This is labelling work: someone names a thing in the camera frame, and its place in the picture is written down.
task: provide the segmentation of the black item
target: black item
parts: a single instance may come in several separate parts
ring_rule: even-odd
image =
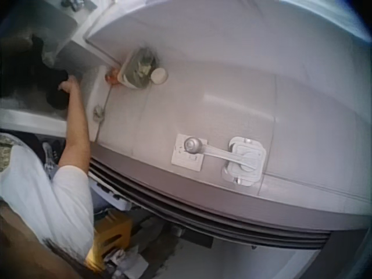
[[[34,84],[46,93],[46,101],[55,109],[66,109],[69,95],[58,90],[58,85],[68,79],[65,70],[51,69],[42,62],[44,42],[33,36],[31,49],[13,55],[2,53],[1,94],[8,96],[17,88],[31,88]]]

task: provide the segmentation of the wall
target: wall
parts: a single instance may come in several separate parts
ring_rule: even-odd
[[[211,249],[183,241],[157,279],[294,279],[318,251],[274,249],[214,240]]]
[[[113,88],[98,143],[161,169],[245,195],[370,214],[370,47],[275,1],[124,1],[89,41],[123,61],[153,47],[168,81]],[[222,160],[197,173],[170,163],[178,133],[226,149],[240,135],[267,150],[252,187],[224,181]]]
[[[225,243],[223,279],[293,279],[318,251],[275,249]]]

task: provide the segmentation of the yellow box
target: yellow box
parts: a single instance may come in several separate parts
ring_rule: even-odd
[[[125,249],[129,245],[132,220],[124,213],[111,209],[94,225],[94,241],[86,258],[94,270],[104,270],[103,255],[113,248]]]

